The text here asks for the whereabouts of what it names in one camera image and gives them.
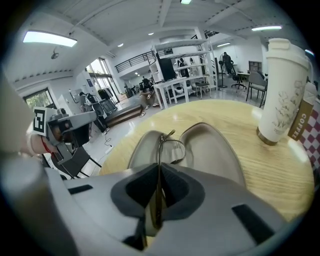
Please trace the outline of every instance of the wooden table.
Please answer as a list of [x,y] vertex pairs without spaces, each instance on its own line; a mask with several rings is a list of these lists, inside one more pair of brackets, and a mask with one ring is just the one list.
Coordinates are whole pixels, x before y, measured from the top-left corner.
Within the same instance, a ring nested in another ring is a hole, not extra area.
[[247,188],[276,208],[287,221],[305,212],[314,195],[312,167],[300,142],[288,136],[268,146],[256,135],[262,109],[239,101],[197,100],[158,112],[126,135],[104,162],[100,175],[127,169],[140,138],[150,130],[174,139],[189,127],[205,122],[228,140],[243,168]]

